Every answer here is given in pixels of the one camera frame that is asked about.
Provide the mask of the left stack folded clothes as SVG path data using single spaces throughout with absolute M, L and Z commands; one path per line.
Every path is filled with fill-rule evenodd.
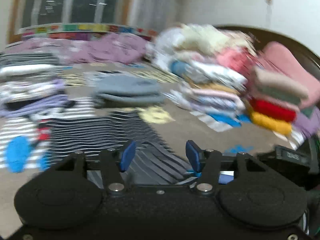
M 50 53 L 1 55 L 1 117 L 17 118 L 68 105 L 63 68 Z

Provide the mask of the pile of unfolded clothes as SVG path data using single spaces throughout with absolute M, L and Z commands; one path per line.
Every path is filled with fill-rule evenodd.
M 145 58 L 163 60 L 185 50 L 214 56 L 226 49 L 244 49 L 250 55 L 256 55 L 253 39 L 242 31 L 216 29 L 210 24 L 180 24 L 161 31 L 148 42 Z

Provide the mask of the black white striped shirt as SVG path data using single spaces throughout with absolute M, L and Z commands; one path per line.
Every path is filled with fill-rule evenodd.
M 99 152 L 119 149 L 129 139 L 136 142 L 136 154 L 121 174 L 140 185 L 191 184 L 197 176 L 191 165 L 178 156 L 165 140 L 137 112 L 112 112 L 104 117 L 52 119 L 45 164 L 50 167 L 81 151 L 87 161 L 97 161 Z

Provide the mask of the purple floral duvet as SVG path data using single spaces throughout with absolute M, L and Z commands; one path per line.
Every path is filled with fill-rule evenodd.
M 120 62 L 130 64 L 140 61 L 148 42 L 134 34 L 110 33 L 94 41 L 30 38 L 7 48 L 8 54 L 48 53 L 63 64 Z

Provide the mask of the grey folded garment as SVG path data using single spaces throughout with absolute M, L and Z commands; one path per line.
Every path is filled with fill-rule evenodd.
M 111 74 L 96 82 L 92 100 L 97 108 L 145 107 L 162 104 L 164 95 L 154 79 Z

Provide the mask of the grey curtain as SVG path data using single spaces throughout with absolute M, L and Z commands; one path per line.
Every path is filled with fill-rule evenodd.
M 127 25 L 161 32 L 180 23 L 184 0 L 130 0 Z

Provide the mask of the right stack folded clothes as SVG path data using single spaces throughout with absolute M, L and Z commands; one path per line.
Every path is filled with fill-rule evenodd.
M 235 118 L 242 114 L 247 79 L 240 73 L 218 64 L 174 61 L 169 71 L 182 78 L 172 101 L 179 107 L 206 114 Z

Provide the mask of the Mickey Mouse brown blanket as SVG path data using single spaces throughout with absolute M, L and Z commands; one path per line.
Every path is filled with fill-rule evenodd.
M 247 152 L 251 155 L 271 151 L 276 145 L 295 149 L 303 142 L 303 135 L 298 131 L 282 135 L 244 119 L 240 120 L 239 127 L 232 127 L 203 113 L 181 109 L 171 99 L 166 99 L 161 106 L 146 108 L 94 108 L 91 98 L 94 84 L 108 72 L 117 70 L 114 64 L 76 66 L 61 70 L 58 75 L 66 84 L 69 98 L 76 104 L 65 110 L 51 109 L 42 113 L 41 117 L 80 119 L 104 117 L 112 112 L 137 112 L 183 159 L 188 140 L 195 141 L 201 148 L 214 148 L 225 153 Z M 14 195 L 24 183 L 40 172 L 40 160 L 45 157 L 48 148 L 49 139 L 40 142 L 21 173 L 10 172 L 5 157 L 1 157 L 1 235 L 9 236 L 21 226 L 14 208 Z

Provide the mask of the red yellow folded clothes stack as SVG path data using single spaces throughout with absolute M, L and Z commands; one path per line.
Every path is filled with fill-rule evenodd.
M 255 114 L 261 124 L 275 120 L 273 127 L 286 125 L 309 138 L 319 132 L 319 79 L 298 62 L 289 49 L 278 42 L 268 43 L 250 64 L 248 89 Z

